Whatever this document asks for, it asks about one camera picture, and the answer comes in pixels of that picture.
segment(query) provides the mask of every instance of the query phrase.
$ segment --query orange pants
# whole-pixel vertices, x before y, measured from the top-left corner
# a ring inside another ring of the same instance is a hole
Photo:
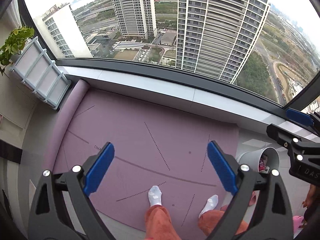
[[[222,218],[224,211],[210,210],[201,215],[198,221],[198,227],[208,236],[219,220]],[[154,240],[181,240],[174,230],[168,210],[161,205],[154,205],[148,209],[145,214],[146,238]],[[240,234],[247,230],[248,224],[241,222],[236,233]]]

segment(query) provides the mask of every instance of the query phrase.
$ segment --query potted plant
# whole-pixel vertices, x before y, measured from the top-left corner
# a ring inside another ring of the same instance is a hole
[[[35,34],[33,28],[21,27],[14,29],[9,37],[5,40],[4,45],[0,48],[0,66],[1,75],[4,73],[4,68],[9,65],[11,62],[15,62],[21,55],[27,40],[32,38]]]

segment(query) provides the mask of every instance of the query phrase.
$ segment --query high-rise building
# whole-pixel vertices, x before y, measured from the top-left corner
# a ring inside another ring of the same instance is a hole
[[[179,0],[176,68],[233,83],[269,8],[268,0]]]
[[[92,57],[68,3],[51,7],[33,21],[56,57]]]
[[[112,4],[123,37],[157,35],[154,0],[112,0]]]

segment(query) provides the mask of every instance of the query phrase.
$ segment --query mat dotted line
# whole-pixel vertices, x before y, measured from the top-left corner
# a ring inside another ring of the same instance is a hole
[[[188,212],[186,213],[186,216],[184,217],[184,220],[183,220],[181,226],[183,226],[184,222],[186,221],[187,215],[188,215],[188,213],[189,213],[189,210],[190,210],[190,208],[191,208],[191,205],[192,205],[193,199],[195,198],[195,195],[196,195],[196,194],[193,194],[193,197],[192,197],[190,206],[189,206],[189,208],[188,208]]]
[[[68,170],[69,170],[68,162],[67,162],[67,157],[66,157],[66,152],[65,152],[65,150],[64,150],[64,144],[62,144],[62,147],[63,147],[64,157],[65,157],[65,159],[66,159],[67,168],[68,168]]]
[[[205,161],[205,158],[206,158],[206,156],[207,156],[207,151],[208,151],[208,150],[206,150],[206,151],[205,151],[205,154],[204,154],[204,159],[203,159],[203,163],[202,163],[201,172],[202,172],[202,170],[203,170],[204,161]]]
[[[162,157],[162,159],[163,159],[163,161],[164,161],[165,165],[167,165],[167,162],[166,162],[166,161],[165,161],[165,159],[163,158],[162,153],[160,152],[160,150],[159,150],[159,148],[158,148],[158,146],[157,146],[157,144],[156,144],[156,141],[154,140],[154,138],[153,138],[153,136],[152,136],[152,134],[151,134],[151,132],[150,132],[150,130],[149,130],[149,128],[148,128],[148,126],[147,126],[146,122],[144,122],[144,124],[146,125],[146,127],[147,127],[147,129],[148,129],[148,132],[149,132],[149,134],[150,134],[150,136],[151,136],[151,138],[152,138],[153,142],[155,143],[155,145],[156,145],[156,147],[157,147],[157,149],[158,149],[158,151],[159,151],[159,153],[160,153],[160,155],[161,155],[161,157]]]
[[[125,198],[122,198],[122,199],[118,199],[118,200],[116,200],[116,202],[121,201],[121,200],[124,200],[124,199],[127,199],[127,198],[130,198],[130,197],[134,197],[134,196],[139,195],[139,194],[141,194],[141,193],[145,193],[145,192],[149,191],[150,189],[151,189],[151,188],[149,188],[149,189],[147,189],[147,190],[145,190],[145,191],[142,191],[142,192],[140,192],[140,193],[134,194],[134,195],[132,195],[132,196],[125,197]]]
[[[81,115],[81,114],[83,114],[85,111],[83,111],[82,113],[80,113],[80,114],[77,114],[74,118],[76,118],[78,115]]]

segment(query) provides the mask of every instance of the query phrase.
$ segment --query white trash bin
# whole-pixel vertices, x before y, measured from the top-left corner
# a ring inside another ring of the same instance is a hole
[[[279,169],[279,155],[276,149],[272,147],[256,150],[253,152],[245,152],[238,157],[237,162],[240,165],[247,164],[251,169],[259,172],[259,160],[262,154],[268,157],[266,166],[269,167],[269,172],[271,172],[273,169]]]

